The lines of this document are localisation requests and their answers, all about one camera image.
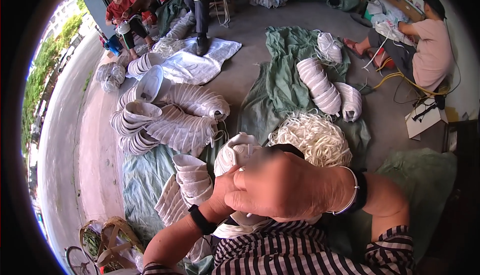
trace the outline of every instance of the striped shirt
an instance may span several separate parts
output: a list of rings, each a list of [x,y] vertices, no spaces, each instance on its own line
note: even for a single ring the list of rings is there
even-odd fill
[[[305,221],[272,221],[253,234],[222,239],[214,254],[212,274],[412,274],[412,238],[407,226],[397,226],[370,243],[365,264],[333,253],[326,236]],[[143,274],[177,274],[158,263]]]

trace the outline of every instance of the pink shirt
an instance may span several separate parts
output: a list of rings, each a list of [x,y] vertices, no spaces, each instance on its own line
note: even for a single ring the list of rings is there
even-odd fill
[[[413,77],[419,86],[434,91],[447,75],[452,62],[447,27],[443,21],[433,19],[412,25],[420,36],[417,52],[413,55]]]

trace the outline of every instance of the red shirt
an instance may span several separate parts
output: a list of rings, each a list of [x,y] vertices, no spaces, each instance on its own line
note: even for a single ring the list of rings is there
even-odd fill
[[[122,18],[122,14],[133,4],[136,0],[121,0],[120,4],[111,2],[106,8],[106,17],[105,20],[112,20],[116,18]]]

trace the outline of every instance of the dark trousers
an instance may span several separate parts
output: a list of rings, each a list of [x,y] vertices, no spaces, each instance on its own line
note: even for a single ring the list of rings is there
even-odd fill
[[[130,22],[130,31],[123,34],[123,41],[127,45],[127,49],[133,49],[135,47],[134,36],[132,31],[135,32],[141,38],[147,37],[148,33],[142,24],[142,21],[138,18],[132,19]]]
[[[208,32],[208,22],[210,14],[210,3],[219,2],[222,0],[183,0],[187,4],[190,11],[195,15],[197,21],[197,33]]]
[[[385,38],[385,36],[375,31],[375,29],[370,29],[368,32],[368,42],[372,48],[379,48]],[[412,60],[413,55],[417,52],[417,50],[403,42],[395,41],[394,43],[392,39],[388,39],[383,45],[383,48],[392,58],[393,62],[395,62],[395,65],[398,67],[400,72],[402,72],[405,77],[415,83],[415,79],[413,77]]]

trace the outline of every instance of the gray pants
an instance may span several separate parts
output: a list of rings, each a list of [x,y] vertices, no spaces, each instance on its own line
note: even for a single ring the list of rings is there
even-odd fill
[[[385,36],[379,34],[375,29],[370,29],[368,32],[368,42],[372,48],[379,48]],[[413,55],[417,52],[414,47],[406,45],[403,42],[393,42],[392,39],[388,39],[383,45],[383,49],[387,54],[392,58],[395,65],[398,67],[400,72],[405,75],[409,80],[415,83],[413,77]]]
[[[183,0],[190,11],[195,15],[197,21],[197,33],[207,33],[210,20],[210,3],[220,2],[222,0]]]

